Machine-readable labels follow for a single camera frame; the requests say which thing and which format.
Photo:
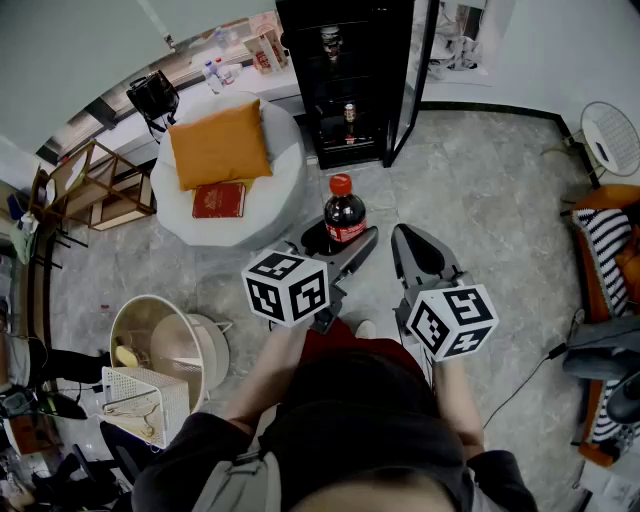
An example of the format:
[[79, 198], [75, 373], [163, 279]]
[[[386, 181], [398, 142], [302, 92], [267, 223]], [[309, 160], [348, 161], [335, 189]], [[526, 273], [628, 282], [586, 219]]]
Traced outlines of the grey clothing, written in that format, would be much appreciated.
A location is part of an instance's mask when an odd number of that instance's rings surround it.
[[591, 380], [621, 380], [640, 370], [640, 315], [573, 327], [563, 370]]

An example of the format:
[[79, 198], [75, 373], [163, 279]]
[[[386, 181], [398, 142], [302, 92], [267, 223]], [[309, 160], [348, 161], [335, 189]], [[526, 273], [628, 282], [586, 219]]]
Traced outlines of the white paper sheets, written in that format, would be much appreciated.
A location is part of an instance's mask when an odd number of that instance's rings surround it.
[[640, 455], [628, 452], [610, 468], [587, 461], [579, 484], [592, 493], [585, 512], [640, 512]]

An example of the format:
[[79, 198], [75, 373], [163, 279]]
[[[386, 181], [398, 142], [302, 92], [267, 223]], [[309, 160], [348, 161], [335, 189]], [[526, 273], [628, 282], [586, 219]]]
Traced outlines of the brown paper bag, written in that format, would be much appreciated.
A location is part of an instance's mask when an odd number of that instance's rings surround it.
[[279, 73], [289, 65], [275, 29], [247, 38], [243, 44], [253, 59], [254, 67], [262, 75]]

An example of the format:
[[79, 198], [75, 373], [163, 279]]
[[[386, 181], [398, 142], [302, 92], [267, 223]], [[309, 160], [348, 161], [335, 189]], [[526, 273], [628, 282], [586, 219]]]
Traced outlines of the red hardcover book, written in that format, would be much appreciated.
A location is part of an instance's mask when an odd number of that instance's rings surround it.
[[244, 214], [246, 186], [243, 182], [203, 185], [193, 193], [195, 219], [241, 218]]

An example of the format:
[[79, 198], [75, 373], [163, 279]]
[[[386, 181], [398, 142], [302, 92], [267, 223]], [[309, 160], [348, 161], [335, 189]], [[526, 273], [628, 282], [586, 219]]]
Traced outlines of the white perforated basket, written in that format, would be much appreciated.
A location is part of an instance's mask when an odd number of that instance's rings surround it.
[[190, 413], [188, 384], [144, 368], [104, 367], [99, 418], [166, 449]]

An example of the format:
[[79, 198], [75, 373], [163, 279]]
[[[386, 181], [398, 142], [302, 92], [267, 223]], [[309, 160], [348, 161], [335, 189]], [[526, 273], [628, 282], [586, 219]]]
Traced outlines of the black white striped cushion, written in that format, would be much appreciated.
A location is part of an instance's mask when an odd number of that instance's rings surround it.
[[609, 316], [620, 317], [628, 305], [628, 293], [615, 261], [631, 238], [628, 216], [621, 209], [578, 209], [571, 213], [586, 240], [596, 282]]

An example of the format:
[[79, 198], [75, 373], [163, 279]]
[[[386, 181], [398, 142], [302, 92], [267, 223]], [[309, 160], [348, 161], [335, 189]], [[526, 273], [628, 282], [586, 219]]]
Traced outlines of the clear bottle red cap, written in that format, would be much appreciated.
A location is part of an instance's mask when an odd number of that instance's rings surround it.
[[243, 69], [241, 63], [223, 63], [220, 57], [215, 60], [215, 64], [216, 74], [224, 86], [231, 85]]

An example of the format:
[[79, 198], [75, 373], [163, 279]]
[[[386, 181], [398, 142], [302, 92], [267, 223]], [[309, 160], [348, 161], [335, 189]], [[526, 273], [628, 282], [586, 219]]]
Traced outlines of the black glass-door fridge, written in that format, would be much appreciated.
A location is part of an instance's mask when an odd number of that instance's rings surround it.
[[[321, 168], [378, 161], [390, 167], [411, 134], [434, 42], [439, 0], [277, 0]], [[332, 62], [320, 28], [343, 44]], [[353, 103], [356, 120], [344, 120]]]

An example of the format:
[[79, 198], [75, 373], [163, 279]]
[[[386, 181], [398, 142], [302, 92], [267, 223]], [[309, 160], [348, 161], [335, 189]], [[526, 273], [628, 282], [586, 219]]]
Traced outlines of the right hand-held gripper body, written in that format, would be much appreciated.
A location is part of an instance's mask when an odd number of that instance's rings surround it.
[[468, 277], [462, 273], [412, 286], [395, 309], [401, 338], [433, 361], [474, 354], [499, 324], [485, 286], [470, 284]]

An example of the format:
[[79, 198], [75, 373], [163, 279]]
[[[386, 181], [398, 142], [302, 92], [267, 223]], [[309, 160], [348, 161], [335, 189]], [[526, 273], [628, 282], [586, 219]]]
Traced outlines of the cola bottle red cap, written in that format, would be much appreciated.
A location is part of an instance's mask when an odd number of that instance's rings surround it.
[[330, 243], [342, 247], [367, 229], [366, 207], [353, 193], [352, 180], [344, 173], [330, 177], [330, 199], [324, 207], [324, 221]]

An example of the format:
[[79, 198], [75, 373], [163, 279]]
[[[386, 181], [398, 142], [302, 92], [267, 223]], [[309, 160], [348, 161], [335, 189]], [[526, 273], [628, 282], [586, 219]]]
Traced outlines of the clear bottle blue cap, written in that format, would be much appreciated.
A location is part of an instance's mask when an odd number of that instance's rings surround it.
[[202, 69], [202, 74], [211, 91], [215, 95], [221, 94], [224, 86], [217, 74], [217, 67], [215, 63], [211, 60], [206, 61]]

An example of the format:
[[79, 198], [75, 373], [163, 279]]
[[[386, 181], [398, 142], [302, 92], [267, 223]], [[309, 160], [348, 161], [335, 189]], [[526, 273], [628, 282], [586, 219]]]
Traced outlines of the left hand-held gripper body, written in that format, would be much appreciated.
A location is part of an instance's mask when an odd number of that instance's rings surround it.
[[285, 327], [311, 319], [311, 329], [324, 335], [341, 308], [337, 282], [345, 265], [344, 251], [310, 256], [291, 242], [265, 249], [241, 272], [250, 310]]

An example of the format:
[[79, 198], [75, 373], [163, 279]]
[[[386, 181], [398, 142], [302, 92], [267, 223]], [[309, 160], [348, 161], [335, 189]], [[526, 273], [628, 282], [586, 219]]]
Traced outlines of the green cloth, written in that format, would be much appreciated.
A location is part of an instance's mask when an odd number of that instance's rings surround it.
[[27, 212], [11, 228], [10, 240], [23, 265], [28, 265], [31, 259], [38, 226], [39, 221], [33, 214]]

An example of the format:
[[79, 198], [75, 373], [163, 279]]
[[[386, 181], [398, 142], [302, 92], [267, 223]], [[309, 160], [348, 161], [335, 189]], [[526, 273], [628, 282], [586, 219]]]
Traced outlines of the person's white shoe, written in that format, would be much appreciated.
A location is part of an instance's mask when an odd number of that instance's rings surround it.
[[344, 318], [344, 322], [356, 338], [375, 339], [377, 337], [377, 327], [371, 319], [347, 316]]

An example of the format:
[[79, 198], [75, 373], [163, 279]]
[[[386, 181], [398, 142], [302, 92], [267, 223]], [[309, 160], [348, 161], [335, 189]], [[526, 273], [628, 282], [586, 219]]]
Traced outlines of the orange cushion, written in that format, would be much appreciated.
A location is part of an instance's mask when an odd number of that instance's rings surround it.
[[180, 189], [272, 175], [260, 101], [169, 128]]

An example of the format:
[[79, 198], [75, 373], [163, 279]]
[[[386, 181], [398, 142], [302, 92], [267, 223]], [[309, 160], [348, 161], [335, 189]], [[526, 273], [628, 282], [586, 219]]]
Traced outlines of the person's red trousers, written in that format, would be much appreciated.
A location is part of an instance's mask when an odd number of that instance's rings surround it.
[[341, 320], [326, 334], [307, 334], [296, 374], [369, 393], [432, 393], [418, 363], [400, 343], [358, 337]]

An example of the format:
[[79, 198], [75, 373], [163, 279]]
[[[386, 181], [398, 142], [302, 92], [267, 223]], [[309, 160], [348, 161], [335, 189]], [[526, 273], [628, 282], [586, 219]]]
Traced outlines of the white window bench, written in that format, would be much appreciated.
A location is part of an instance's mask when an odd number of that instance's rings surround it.
[[[203, 71], [205, 63], [216, 58], [220, 58], [221, 64], [230, 67], [233, 73], [233, 82], [222, 88], [224, 93], [249, 92], [275, 103], [294, 116], [303, 113], [300, 88], [292, 65], [281, 72], [263, 75], [255, 69], [244, 45], [238, 44], [223, 51], [212, 36], [195, 39], [181, 52], [160, 59], [134, 76], [138, 78], [149, 71], [162, 70], [179, 95], [175, 119], [180, 120], [192, 106], [214, 97]], [[123, 156], [132, 154], [136, 163], [154, 158], [161, 134], [149, 132], [142, 114], [126, 97], [131, 81], [131, 78], [125, 79], [100, 97], [101, 103], [114, 112], [112, 127], [82, 111], [46, 141], [36, 155], [45, 164], [54, 166], [95, 139]]]

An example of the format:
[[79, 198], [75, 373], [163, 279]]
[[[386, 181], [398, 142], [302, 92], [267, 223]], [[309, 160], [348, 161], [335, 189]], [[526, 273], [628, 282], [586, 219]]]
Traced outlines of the person's black top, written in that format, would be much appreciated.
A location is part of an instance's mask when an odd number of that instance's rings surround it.
[[[191, 512], [214, 467], [245, 454], [251, 440], [225, 419], [191, 415], [137, 478], [134, 512]], [[259, 443], [278, 462], [287, 510], [331, 484], [416, 473], [442, 484], [455, 512], [471, 512], [481, 497], [506, 512], [538, 512], [514, 455], [492, 450], [467, 458], [432, 393], [331, 387], [295, 371]]]

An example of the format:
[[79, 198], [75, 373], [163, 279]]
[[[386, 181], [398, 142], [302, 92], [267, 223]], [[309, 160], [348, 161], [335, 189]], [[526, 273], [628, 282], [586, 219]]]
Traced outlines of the wooden shelf rack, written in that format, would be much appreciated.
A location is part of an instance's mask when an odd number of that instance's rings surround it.
[[29, 212], [106, 231], [154, 213], [150, 173], [91, 140], [52, 171], [37, 171]]

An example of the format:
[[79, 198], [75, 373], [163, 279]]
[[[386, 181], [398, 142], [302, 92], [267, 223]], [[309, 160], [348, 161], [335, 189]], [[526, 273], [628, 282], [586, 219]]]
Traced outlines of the person's right forearm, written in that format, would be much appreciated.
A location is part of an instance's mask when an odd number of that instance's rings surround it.
[[484, 429], [463, 359], [436, 362], [432, 369], [439, 414], [462, 443], [467, 458], [484, 452]]

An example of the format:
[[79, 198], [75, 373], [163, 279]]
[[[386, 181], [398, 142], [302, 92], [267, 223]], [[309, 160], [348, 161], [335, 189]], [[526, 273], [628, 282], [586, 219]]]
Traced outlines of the person's left forearm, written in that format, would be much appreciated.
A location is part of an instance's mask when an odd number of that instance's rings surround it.
[[278, 404], [289, 387], [304, 349], [307, 324], [276, 326], [248, 375], [229, 400], [223, 418], [253, 435], [263, 412]]

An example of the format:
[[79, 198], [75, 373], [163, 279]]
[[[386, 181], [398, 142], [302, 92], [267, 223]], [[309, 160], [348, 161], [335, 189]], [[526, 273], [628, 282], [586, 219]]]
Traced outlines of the black handbag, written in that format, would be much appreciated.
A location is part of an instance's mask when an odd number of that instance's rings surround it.
[[174, 86], [157, 70], [133, 80], [126, 94], [142, 115], [152, 139], [159, 143], [168, 126], [176, 123], [179, 95]]

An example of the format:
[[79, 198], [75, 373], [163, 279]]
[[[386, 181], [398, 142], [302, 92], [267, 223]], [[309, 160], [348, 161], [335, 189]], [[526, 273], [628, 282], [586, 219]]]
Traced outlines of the white round pouf seat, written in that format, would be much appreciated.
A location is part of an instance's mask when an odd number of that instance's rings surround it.
[[195, 218], [192, 193], [179, 187], [170, 135], [164, 134], [151, 172], [160, 225], [190, 246], [257, 250], [291, 225], [305, 199], [307, 162], [293, 116], [260, 101], [261, 128], [272, 175], [259, 177], [246, 194], [240, 218]]

